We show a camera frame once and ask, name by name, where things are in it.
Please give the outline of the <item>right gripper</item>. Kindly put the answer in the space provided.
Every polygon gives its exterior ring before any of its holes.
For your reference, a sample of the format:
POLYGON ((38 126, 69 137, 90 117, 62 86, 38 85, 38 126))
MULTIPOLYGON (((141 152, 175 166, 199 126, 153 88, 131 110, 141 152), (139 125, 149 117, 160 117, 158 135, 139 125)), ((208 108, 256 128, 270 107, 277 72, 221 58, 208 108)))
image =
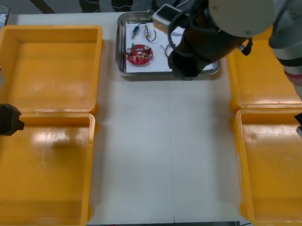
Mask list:
POLYGON ((205 49, 197 50, 198 55, 184 57, 172 51, 168 57, 168 67, 172 74, 181 81, 195 81, 200 72, 207 66, 205 49))

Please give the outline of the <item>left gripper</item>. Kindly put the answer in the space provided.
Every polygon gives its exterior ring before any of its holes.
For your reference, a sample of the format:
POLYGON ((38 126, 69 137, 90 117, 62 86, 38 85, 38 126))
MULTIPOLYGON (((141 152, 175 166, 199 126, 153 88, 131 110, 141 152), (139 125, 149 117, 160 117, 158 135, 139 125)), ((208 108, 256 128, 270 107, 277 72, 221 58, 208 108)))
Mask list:
POLYGON ((18 130, 24 130, 20 120, 21 112, 10 104, 0 104, 0 136, 12 136, 18 130))

